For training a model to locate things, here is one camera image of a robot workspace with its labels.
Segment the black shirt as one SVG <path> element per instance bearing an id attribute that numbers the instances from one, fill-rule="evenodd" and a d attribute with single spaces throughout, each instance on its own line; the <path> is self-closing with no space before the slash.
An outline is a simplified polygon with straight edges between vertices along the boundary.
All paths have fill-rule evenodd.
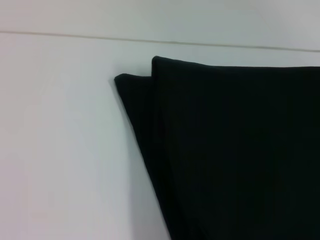
<path id="1" fill-rule="evenodd" d="M 156 56 L 114 82 L 172 240 L 320 240 L 320 66 Z"/>

